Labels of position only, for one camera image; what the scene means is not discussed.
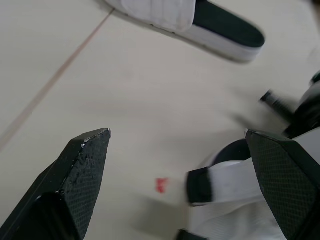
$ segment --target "white slide sandal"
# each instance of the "white slide sandal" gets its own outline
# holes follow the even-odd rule
[[[105,0],[119,12],[224,57],[250,62],[265,37],[253,24],[207,0]]]

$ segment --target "red stain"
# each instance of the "red stain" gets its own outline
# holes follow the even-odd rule
[[[166,186],[168,184],[168,178],[165,177],[165,178],[156,178],[155,179],[155,190],[158,192],[158,193],[165,193],[166,192]]]

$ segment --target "tile floor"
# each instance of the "tile floor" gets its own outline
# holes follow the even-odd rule
[[[187,220],[186,172],[241,138],[243,122],[284,127],[258,100],[274,89],[298,101],[319,70],[310,4],[215,2],[263,29],[257,59],[233,63],[113,12],[1,149],[0,223],[70,139],[111,128],[86,239],[173,239]],[[0,11],[3,134],[111,9],[99,0],[5,0]],[[169,178],[166,193],[155,178]]]

